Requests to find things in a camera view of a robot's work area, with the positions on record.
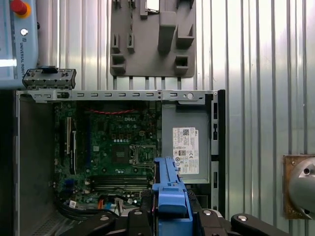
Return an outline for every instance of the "cable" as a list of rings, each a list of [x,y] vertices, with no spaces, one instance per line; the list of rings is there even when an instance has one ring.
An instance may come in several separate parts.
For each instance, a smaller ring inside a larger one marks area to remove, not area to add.
[[[124,202],[128,202],[128,198],[125,198],[123,196],[120,195],[111,195],[111,198],[119,198],[121,200],[123,200]],[[131,205],[134,205],[135,207],[139,207],[140,205],[137,203],[132,202]]]
[[[89,217],[96,215],[100,212],[108,212],[114,215],[116,218],[119,217],[115,212],[108,210],[108,209],[88,209],[88,210],[79,210],[73,209],[65,204],[60,202],[56,202],[57,210],[62,214],[64,217],[73,220],[86,220]]]
[[[97,111],[97,110],[93,110],[93,109],[87,109],[90,112],[96,113],[96,114],[100,114],[100,115],[121,115],[121,114],[126,114],[126,113],[130,113],[130,112],[134,112],[135,109],[132,110],[125,110],[125,111],[120,111],[120,112],[101,112],[101,111]]]
[[[104,199],[98,201],[98,209],[103,209]]]

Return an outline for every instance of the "metal panel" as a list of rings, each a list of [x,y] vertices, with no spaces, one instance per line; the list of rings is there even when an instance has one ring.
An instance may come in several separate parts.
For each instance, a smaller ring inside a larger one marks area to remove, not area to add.
[[[315,153],[315,0],[196,0],[193,78],[113,78],[111,1],[37,1],[40,63],[78,70],[77,90],[227,90],[227,216],[251,213],[294,236],[282,214],[282,155]]]

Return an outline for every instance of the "black cable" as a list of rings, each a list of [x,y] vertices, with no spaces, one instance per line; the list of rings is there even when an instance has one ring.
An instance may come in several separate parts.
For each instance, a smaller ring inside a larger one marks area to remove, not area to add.
[[[108,212],[108,213],[113,214],[116,218],[119,217],[119,215],[117,215],[115,212],[113,212],[112,210],[108,210],[108,209],[79,210],[79,209],[71,208],[65,204],[60,203],[60,202],[56,202],[56,205],[57,205],[58,209],[64,210],[66,213],[72,214],[72,215],[76,214],[78,216],[90,217],[90,216],[96,215],[100,212]]]
[[[59,211],[59,213],[64,216],[65,218],[68,218],[70,220],[77,220],[77,221],[84,221],[84,220],[87,220],[88,218],[86,217],[77,217],[77,216],[73,216],[73,215],[69,215],[69,214],[66,214],[62,211]]]

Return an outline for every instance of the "green circuit board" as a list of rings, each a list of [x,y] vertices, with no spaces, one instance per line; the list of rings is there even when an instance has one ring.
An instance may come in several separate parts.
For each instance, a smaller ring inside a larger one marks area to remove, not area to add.
[[[159,154],[159,112],[101,102],[55,104],[55,180],[61,198],[97,203],[100,195],[139,200]]]

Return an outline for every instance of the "power supply label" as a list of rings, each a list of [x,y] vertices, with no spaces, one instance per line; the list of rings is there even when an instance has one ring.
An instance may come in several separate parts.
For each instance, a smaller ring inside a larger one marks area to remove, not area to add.
[[[180,174],[199,173],[199,133],[194,127],[173,128],[173,158]]]

